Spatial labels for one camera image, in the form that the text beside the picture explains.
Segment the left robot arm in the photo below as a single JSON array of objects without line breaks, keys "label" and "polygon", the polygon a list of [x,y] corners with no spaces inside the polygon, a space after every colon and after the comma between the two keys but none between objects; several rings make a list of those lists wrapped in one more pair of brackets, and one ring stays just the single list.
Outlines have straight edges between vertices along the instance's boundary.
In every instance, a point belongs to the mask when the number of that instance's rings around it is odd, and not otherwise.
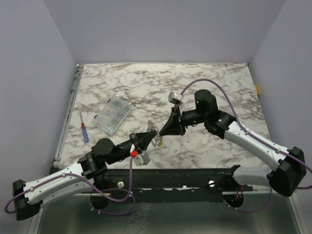
[{"label": "left robot arm", "polygon": [[109,138],[100,139],[85,156],[51,175],[26,182],[17,180],[13,183],[13,197],[9,203],[14,204],[17,221],[31,218],[49,202],[63,196],[84,192],[98,192],[105,199],[124,202],[131,196],[132,176],[129,175],[129,188],[120,188],[126,192],[124,198],[113,198],[115,188],[106,177],[108,165],[130,158],[131,163],[146,165],[149,163],[147,148],[156,131],[131,133],[129,140],[115,145]]}]

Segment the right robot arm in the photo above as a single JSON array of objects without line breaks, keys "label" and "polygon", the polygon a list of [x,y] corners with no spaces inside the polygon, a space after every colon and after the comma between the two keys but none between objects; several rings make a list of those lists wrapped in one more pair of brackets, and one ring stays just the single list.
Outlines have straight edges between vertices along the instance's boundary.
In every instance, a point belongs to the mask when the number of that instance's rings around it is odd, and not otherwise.
[{"label": "right robot arm", "polygon": [[182,112],[183,96],[174,92],[169,94],[168,100],[174,107],[160,130],[161,136],[182,136],[189,126],[202,123],[210,134],[242,147],[266,164],[264,168],[235,166],[224,178],[228,190],[234,191],[241,185],[260,185],[290,197],[298,189],[307,173],[301,149],[288,149],[251,131],[236,117],[219,110],[216,97],[208,90],[199,90],[194,97],[195,109]]}]

